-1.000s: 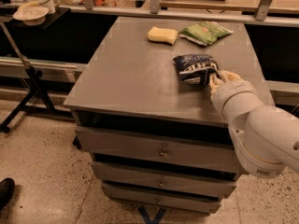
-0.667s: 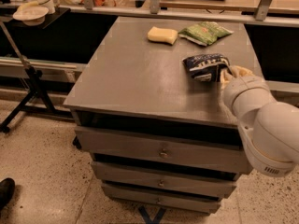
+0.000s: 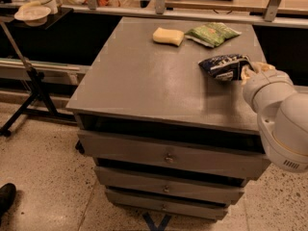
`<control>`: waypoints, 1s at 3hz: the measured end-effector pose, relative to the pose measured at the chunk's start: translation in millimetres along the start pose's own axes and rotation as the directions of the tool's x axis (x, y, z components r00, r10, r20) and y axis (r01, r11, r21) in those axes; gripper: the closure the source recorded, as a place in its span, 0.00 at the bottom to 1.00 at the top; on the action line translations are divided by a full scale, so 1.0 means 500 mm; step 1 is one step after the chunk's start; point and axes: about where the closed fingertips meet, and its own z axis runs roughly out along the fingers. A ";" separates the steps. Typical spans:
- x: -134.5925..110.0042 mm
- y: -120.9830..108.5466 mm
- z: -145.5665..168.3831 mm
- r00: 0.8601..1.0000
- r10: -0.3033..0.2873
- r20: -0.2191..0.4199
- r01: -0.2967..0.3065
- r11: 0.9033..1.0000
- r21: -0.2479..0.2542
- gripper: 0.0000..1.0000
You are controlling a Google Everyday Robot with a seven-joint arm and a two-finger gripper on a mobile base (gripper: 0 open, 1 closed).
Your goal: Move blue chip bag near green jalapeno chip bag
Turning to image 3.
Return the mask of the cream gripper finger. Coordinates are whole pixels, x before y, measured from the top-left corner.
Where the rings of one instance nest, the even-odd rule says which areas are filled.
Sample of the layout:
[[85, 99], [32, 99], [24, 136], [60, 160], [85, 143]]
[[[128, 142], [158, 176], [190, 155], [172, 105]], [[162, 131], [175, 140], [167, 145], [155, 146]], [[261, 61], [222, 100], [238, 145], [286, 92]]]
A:
[[252, 62], [251, 66], [256, 73], [259, 73], [261, 71], [275, 70], [274, 65], [262, 62]]
[[241, 72], [242, 85], [244, 86], [246, 82], [254, 75], [254, 71], [250, 68], [250, 66], [244, 65]]

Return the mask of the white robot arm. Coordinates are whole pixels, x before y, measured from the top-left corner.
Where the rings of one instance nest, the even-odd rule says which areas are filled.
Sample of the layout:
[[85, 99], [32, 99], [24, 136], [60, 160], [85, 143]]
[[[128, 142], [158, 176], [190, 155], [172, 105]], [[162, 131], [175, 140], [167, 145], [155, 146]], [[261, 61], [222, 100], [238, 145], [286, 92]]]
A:
[[241, 78], [269, 160], [289, 172], [307, 172], [308, 94], [298, 92], [289, 75], [270, 64], [245, 65]]

